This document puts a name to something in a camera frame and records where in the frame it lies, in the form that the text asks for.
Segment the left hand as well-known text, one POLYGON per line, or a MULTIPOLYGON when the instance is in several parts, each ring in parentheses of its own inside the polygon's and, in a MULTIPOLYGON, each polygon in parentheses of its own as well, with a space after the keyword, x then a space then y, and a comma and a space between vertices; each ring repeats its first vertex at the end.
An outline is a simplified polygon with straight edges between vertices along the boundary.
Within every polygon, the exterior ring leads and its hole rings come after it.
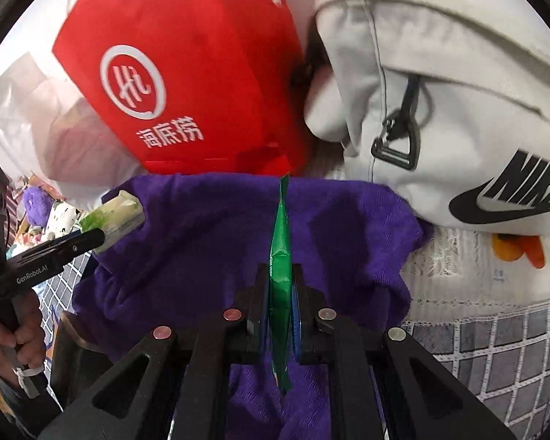
POLYGON ((14 333, 0 323, 0 377, 13 388, 18 388, 18 377, 6 350, 20 346, 16 358, 31 369, 43 366, 46 352, 42 313, 34 291, 26 291, 18 297, 18 314, 21 315, 21 324, 14 333))

